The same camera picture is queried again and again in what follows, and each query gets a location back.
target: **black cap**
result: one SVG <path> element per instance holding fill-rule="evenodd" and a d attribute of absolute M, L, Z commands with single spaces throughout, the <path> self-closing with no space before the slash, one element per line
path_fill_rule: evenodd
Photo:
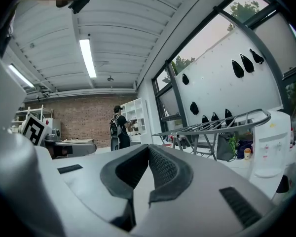
<path fill-rule="evenodd" d="M 114 107 L 114 113 L 118 113 L 119 110 L 123 110 L 123 108 L 120 107 L 119 105 L 116 105 L 116 106 Z"/>

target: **backpack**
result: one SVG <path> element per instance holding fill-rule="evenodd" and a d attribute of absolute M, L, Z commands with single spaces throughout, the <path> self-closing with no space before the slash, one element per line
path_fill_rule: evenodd
<path fill-rule="evenodd" d="M 118 123 L 118 118 L 120 115 L 117 115 L 116 118 L 114 118 L 115 115 L 113 115 L 111 121 L 110 121 L 110 134 L 111 137 L 119 136 L 122 133 L 122 127 L 120 127 Z"/>

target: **bottle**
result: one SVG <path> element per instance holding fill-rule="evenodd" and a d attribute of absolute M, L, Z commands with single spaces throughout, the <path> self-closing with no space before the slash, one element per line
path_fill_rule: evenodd
<path fill-rule="evenodd" d="M 293 143 L 294 143 L 294 131 L 293 131 L 293 129 L 291 128 L 291 143 L 290 143 L 290 149 L 293 148 Z"/>

